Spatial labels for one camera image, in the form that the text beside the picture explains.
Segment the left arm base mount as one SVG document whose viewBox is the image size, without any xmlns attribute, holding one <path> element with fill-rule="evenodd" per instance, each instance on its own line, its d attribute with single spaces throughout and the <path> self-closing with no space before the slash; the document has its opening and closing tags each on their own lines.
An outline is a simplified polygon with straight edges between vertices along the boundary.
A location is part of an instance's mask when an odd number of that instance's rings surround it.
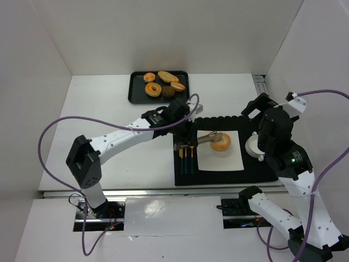
<svg viewBox="0 0 349 262">
<path fill-rule="evenodd" d="M 83 219 L 85 216 L 85 200 L 79 194 L 73 193 L 68 197 L 68 203 L 76 208 L 74 219 L 74 232 L 81 232 Z M 85 231 L 123 231 L 124 215 L 126 201 L 125 199 L 110 199 L 107 207 L 96 211 L 87 205 Z"/>
</svg>

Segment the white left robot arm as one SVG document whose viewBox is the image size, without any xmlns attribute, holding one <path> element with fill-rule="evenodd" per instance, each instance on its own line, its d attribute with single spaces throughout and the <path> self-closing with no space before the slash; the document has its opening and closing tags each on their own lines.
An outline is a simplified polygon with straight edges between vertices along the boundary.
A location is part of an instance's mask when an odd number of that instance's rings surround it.
<svg viewBox="0 0 349 262">
<path fill-rule="evenodd" d="M 167 134 L 179 139 L 175 149 L 197 145 L 195 118 L 202 110 L 199 103 L 176 98 L 168 106 L 149 110 L 112 133 L 91 139 L 80 135 L 74 140 L 65 162 L 96 217 L 102 217 L 113 208 L 101 188 L 102 165 L 137 144 Z"/>
</svg>

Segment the silver metal tongs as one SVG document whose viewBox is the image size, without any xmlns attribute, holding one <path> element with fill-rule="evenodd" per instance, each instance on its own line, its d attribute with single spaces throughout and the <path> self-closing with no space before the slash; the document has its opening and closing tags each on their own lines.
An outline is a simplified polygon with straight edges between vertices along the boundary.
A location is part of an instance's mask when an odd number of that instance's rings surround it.
<svg viewBox="0 0 349 262">
<path fill-rule="evenodd" d="M 205 142 L 220 142 L 222 140 L 222 132 L 212 131 L 204 136 L 197 138 L 197 143 L 202 144 Z"/>
</svg>

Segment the dark chocolate bread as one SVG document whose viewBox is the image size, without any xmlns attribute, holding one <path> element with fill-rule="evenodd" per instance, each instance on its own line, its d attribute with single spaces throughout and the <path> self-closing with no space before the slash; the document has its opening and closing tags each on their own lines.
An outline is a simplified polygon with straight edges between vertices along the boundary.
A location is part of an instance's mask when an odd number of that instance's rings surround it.
<svg viewBox="0 0 349 262">
<path fill-rule="evenodd" d="M 176 90 L 172 86 L 163 86 L 162 87 L 162 95 L 166 98 L 174 97 L 176 94 Z"/>
</svg>

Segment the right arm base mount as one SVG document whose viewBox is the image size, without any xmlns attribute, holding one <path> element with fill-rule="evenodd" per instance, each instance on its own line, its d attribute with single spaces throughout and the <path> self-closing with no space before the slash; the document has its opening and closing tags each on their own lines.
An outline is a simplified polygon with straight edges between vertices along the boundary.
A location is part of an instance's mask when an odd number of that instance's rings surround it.
<svg viewBox="0 0 349 262">
<path fill-rule="evenodd" d="M 222 213 L 224 229 L 269 227 L 268 223 L 260 215 L 252 212 L 238 199 L 221 199 L 221 204 L 216 208 Z"/>
</svg>

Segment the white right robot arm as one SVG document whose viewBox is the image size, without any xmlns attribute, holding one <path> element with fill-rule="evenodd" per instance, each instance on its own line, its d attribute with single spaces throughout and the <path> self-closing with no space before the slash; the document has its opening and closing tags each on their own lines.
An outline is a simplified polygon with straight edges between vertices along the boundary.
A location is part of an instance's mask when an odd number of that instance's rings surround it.
<svg viewBox="0 0 349 262">
<path fill-rule="evenodd" d="M 238 199 L 245 209 L 283 234 L 295 261 L 329 261 L 333 252 L 348 249 L 348 236 L 338 230 L 324 205 L 307 152 L 291 139 L 293 124 L 307 101 L 292 92 L 286 100 L 278 104 L 262 93 L 248 103 L 242 115 L 259 110 L 250 121 L 256 128 L 257 147 L 287 189 L 298 217 L 278 207 L 256 186 L 240 191 Z"/>
</svg>

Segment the glazed ring donut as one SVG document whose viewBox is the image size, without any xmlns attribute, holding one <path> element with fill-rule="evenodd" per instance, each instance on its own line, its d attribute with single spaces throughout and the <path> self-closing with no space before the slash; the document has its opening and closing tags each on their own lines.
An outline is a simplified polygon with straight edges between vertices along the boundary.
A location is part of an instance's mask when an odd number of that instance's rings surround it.
<svg viewBox="0 0 349 262">
<path fill-rule="evenodd" d="M 219 152 L 227 151 L 231 146 L 231 138 L 228 134 L 222 133 L 220 140 L 211 141 L 210 146 L 215 151 L 219 151 Z"/>
</svg>

